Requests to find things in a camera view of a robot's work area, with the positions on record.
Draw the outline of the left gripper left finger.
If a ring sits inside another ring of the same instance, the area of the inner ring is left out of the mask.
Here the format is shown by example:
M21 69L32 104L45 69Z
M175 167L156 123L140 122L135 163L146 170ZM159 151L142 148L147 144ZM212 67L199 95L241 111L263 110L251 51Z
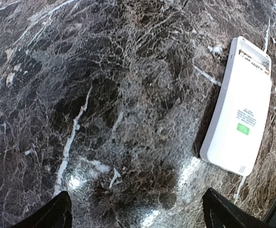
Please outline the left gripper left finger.
M71 228L72 202L67 191L62 191L34 214L12 228Z

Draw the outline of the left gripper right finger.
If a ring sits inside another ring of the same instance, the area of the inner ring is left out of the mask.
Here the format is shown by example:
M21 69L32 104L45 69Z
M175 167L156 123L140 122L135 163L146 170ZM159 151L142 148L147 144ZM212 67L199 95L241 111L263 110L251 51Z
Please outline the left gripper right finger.
M205 225L208 228L270 227L238 208L213 188L209 188L203 195L202 206Z

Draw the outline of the white remote control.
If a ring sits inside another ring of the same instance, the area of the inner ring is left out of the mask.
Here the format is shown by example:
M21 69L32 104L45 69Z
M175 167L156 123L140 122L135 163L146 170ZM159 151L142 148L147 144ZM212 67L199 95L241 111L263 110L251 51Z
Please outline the white remote control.
M269 65L269 75L239 55ZM200 158L240 176L255 165L271 96L271 58L242 36L231 42L218 100L200 148Z

